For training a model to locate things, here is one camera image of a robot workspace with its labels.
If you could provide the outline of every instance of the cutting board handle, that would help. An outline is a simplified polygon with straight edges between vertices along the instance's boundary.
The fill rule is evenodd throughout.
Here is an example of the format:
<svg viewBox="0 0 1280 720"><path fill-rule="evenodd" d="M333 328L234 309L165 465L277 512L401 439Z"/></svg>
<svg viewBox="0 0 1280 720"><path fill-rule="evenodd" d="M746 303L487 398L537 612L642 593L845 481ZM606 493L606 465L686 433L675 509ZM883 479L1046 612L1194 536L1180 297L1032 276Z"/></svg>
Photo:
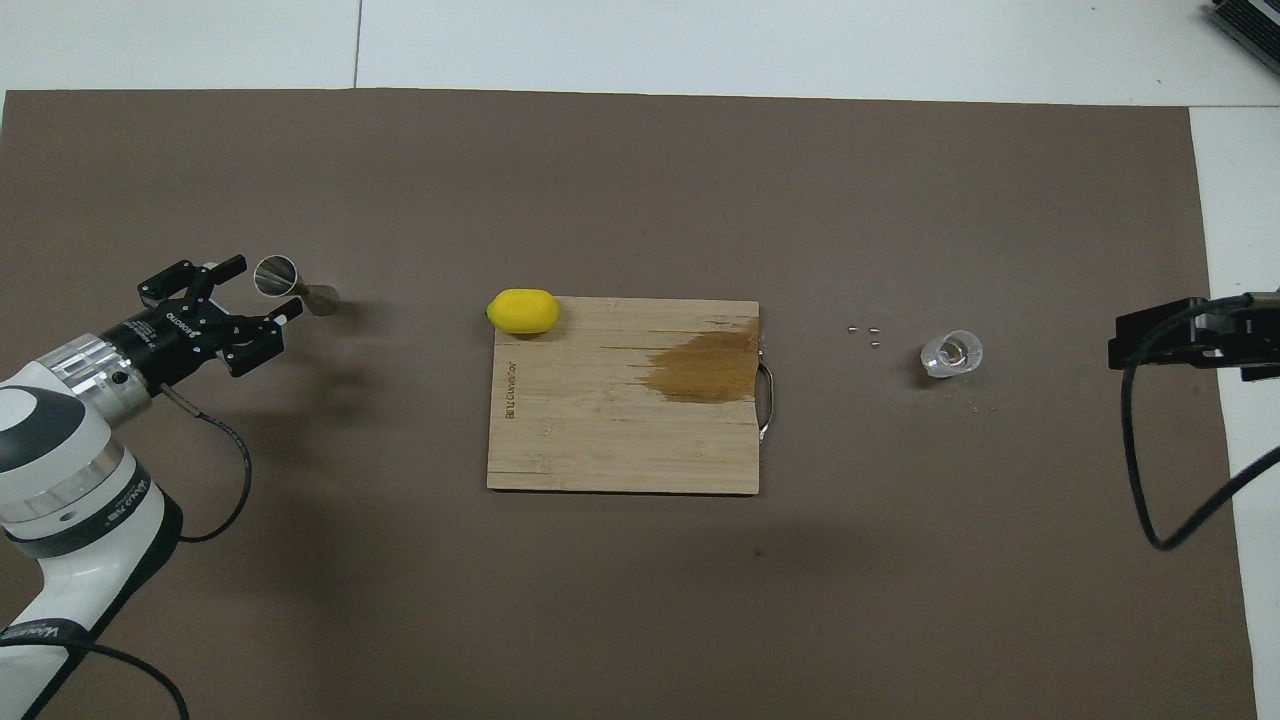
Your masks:
<svg viewBox="0 0 1280 720"><path fill-rule="evenodd" d="M769 423L773 421L773 372L769 366L764 364L764 347L759 350L760 363L756 365L756 374L764 375L764 389L769 395L768 413L764 414L764 420L760 420L760 442L764 442L764 433L769 432Z"/></svg>

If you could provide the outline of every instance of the black cable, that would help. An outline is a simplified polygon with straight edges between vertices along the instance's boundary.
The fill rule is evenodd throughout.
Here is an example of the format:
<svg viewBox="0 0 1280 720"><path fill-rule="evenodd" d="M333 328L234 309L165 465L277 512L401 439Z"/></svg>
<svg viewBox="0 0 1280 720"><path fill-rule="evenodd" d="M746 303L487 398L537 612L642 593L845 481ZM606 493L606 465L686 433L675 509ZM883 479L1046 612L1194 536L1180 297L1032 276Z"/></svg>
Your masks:
<svg viewBox="0 0 1280 720"><path fill-rule="evenodd" d="M211 539L216 538L218 536L223 534L223 532L227 530L227 528L230 528L232 523L234 523L236 519L239 518L241 511L244 510L244 505L248 502L250 489L252 489L252 487L253 487L253 460L248 455L248 446L244 445L244 441L239 437L239 434L236 430L232 429L230 425L228 425L227 423L219 420L218 418L212 418L212 416L205 414L204 410L201 410L201 409L196 407L195 405L192 405L189 401L187 401L186 397L178 395L178 391L173 389L172 387L169 387L166 384L160 386L160 391L164 392L165 396L169 397L169 400L174 401L174 404L178 407L182 407L183 410L186 410L191 416L196 418L197 420L204 420L204 421L209 423L210 425L212 425L212 427L223 430L228 436L230 436L232 442L234 442L236 447L241 451L241 460L244 461L244 486L241 489L239 501L236 503L236 509L232 510L232 514L228 515L225 520L223 520L223 524L218 525L216 528L214 528L212 530L210 530L210 532L207 532L207 533L205 533L202 536L179 536L178 537L178 539L182 541L182 542L191 542L191 543L207 542L207 541L211 541Z"/></svg>
<svg viewBox="0 0 1280 720"><path fill-rule="evenodd" d="M1161 538L1156 533L1156 528L1151 523L1151 511L1147 507L1147 496L1142 489L1142 478L1138 474L1138 451L1134 443L1133 436L1133 380L1134 375L1138 373L1138 365L1147 357L1151 348L1160 342L1160 338L1165 337L1174 328L1213 311L1234 311L1248 307L1253 302L1253 299L1248 295L1236 295L1233 297L1222 297L1219 300L1210 300L1207 302L1201 302L1192 307L1187 307L1170 318L1165 319L1162 323L1151 329L1138 346L1134 347L1133 355L1129 356L1129 363L1124 369L1124 378L1120 380L1120 425L1124 433L1124 459L1125 465L1129 469L1129 489L1133 491L1133 502L1138 507L1138 521L1142 523L1142 532L1147 536L1147 542L1152 544L1156 550L1169 551L1183 543L1192 533L1194 533L1204 520L1216 512L1233 495L1240 491L1244 486L1249 484L1251 480L1267 471L1276 462L1280 462L1280 447L1275 447L1270 452L1258 457L1248 468L1240 470L1234 478L1231 478L1225 486L1217 489L1203 505L1192 512L1190 518L1174 534L1167 538Z"/></svg>
<svg viewBox="0 0 1280 720"><path fill-rule="evenodd" d="M151 678L154 678L157 683L164 685L164 689L169 691L169 697L173 698L174 705L178 706L178 717L180 717L182 720L191 720L191 714L187 712L187 701L183 700L182 691L178 689L178 685L173 680L170 680L168 675L165 675L160 670L156 670L155 666L152 666L146 660L142 660L141 657L129 655L128 652L123 652L113 647L106 647L104 644L72 641L72 639L51 641L51 639L23 638L23 639L0 641L0 647L20 647L20 646L45 646L45 647L60 647L64 650L79 650L84 652L105 655L106 657L111 657L114 660L119 660L120 662L132 665L138 670L142 670L147 675L151 675Z"/></svg>

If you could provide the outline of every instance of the cutting board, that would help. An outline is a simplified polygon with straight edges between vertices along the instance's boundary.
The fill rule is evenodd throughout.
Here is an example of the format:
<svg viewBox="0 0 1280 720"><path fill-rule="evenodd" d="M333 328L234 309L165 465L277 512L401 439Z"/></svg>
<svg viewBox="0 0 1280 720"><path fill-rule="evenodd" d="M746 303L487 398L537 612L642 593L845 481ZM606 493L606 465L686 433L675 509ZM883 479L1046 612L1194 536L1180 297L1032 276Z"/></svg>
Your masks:
<svg viewBox="0 0 1280 720"><path fill-rule="evenodd" d="M490 488L759 492L759 304L557 300L550 331L494 336Z"/></svg>

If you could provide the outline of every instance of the lemon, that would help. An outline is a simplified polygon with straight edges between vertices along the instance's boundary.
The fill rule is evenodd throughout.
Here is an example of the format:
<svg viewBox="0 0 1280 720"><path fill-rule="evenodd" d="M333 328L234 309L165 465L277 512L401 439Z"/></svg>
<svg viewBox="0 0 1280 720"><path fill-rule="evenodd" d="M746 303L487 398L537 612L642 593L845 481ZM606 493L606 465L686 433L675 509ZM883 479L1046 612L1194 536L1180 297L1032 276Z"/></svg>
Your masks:
<svg viewBox="0 0 1280 720"><path fill-rule="evenodd" d="M559 302L545 290L513 287L499 292L484 314L506 333L544 333L559 319Z"/></svg>

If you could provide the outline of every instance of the white tile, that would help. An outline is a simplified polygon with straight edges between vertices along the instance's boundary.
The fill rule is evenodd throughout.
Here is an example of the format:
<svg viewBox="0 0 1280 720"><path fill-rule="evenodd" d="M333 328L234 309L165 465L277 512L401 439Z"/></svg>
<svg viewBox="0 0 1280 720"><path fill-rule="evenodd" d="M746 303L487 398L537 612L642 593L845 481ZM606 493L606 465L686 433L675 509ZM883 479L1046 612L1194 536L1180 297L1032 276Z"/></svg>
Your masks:
<svg viewBox="0 0 1280 720"><path fill-rule="evenodd" d="M0 90L351 87L358 0L4 0Z"/></svg>
<svg viewBox="0 0 1280 720"><path fill-rule="evenodd" d="M1280 109L1196 108L1192 137L1215 297L1280 286ZM1280 445L1280 379L1222 370L1231 471ZM1260 720L1280 719L1280 468L1234 501Z"/></svg>
<svg viewBox="0 0 1280 720"><path fill-rule="evenodd" d="M365 0L361 87L1277 105L1204 0Z"/></svg>

